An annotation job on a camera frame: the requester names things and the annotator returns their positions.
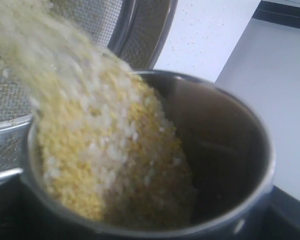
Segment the white and yellow grains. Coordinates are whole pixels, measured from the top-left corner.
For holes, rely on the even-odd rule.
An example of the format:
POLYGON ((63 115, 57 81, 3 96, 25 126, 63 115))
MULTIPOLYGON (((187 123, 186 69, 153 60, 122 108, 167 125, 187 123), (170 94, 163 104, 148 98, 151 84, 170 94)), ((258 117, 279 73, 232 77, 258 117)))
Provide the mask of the white and yellow grains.
POLYGON ((192 175, 157 93, 41 0, 0 0, 0 53, 30 88, 46 190, 94 221, 185 225, 192 175))

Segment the stainless steel cup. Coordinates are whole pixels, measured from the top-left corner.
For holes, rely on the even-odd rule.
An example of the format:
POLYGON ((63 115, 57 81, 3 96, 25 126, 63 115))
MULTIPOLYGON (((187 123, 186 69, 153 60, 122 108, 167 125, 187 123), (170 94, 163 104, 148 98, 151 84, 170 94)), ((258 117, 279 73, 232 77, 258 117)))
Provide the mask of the stainless steel cup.
POLYGON ((40 181, 36 127, 22 143, 21 196, 36 240, 255 240, 273 188, 274 144, 260 118, 215 84, 164 70, 137 73, 162 97, 199 191, 191 225, 135 231, 84 219, 52 200, 40 181))

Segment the round stainless steel sieve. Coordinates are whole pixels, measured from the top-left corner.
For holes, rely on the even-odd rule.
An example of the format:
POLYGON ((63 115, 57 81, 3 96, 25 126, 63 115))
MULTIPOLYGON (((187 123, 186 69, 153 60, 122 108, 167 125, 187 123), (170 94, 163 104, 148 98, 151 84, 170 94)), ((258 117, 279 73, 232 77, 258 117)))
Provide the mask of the round stainless steel sieve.
MULTIPOLYGON (((55 14, 76 22, 92 41, 135 69, 154 67, 169 34, 175 0, 47 0, 55 14)), ((0 182, 20 172, 18 157, 32 115, 27 89, 0 53, 0 182)))

